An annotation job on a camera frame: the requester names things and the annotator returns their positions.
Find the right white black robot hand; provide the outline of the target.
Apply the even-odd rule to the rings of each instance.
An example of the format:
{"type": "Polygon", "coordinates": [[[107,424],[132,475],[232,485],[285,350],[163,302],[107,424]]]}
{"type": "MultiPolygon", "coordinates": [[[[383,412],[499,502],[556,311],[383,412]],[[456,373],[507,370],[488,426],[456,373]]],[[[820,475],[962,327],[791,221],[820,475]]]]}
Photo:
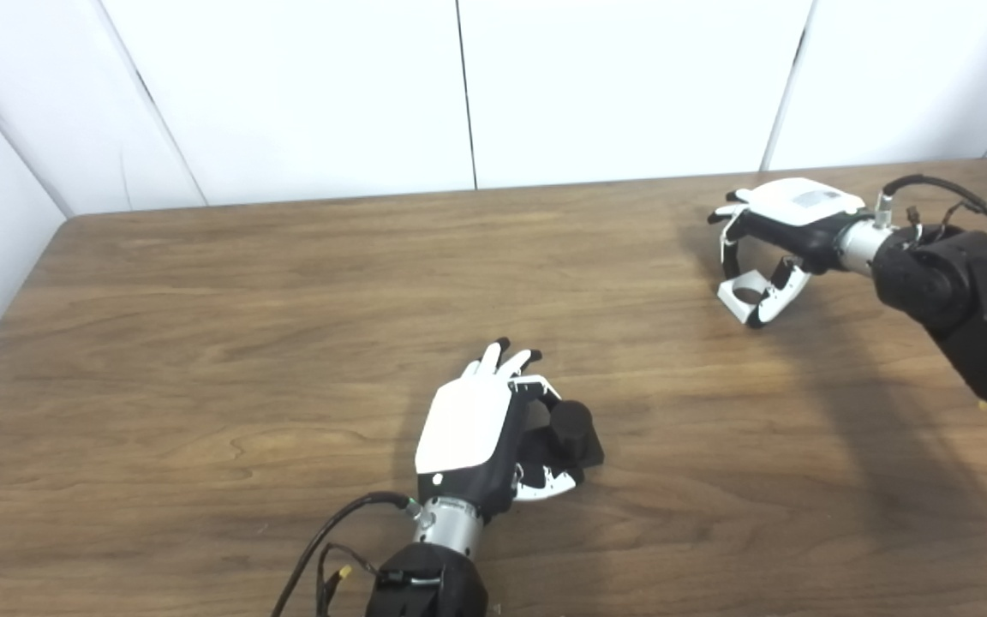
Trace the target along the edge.
{"type": "Polygon", "coordinates": [[[807,178],[783,178],[730,191],[725,206],[708,215],[720,234],[724,281],[718,297],[741,324],[763,328],[790,305],[814,276],[845,271],[846,231],[865,221],[861,198],[807,178]],[[772,276],[744,273],[738,259],[746,238],[785,251],[772,276]]]}

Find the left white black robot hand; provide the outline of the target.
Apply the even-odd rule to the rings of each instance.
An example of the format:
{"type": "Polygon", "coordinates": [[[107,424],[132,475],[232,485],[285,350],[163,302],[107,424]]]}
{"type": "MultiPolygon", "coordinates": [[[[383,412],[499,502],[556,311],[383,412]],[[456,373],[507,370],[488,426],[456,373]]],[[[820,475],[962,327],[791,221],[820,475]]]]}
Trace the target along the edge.
{"type": "Polygon", "coordinates": [[[552,425],[528,426],[533,405],[553,413],[565,402],[545,376],[529,374],[543,352],[510,346],[497,338],[435,391],[414,457],[420,503],[459,500],[489,523],[517,501],[555,499],[586,481],[583,465],[553,443],[552,425]]]}

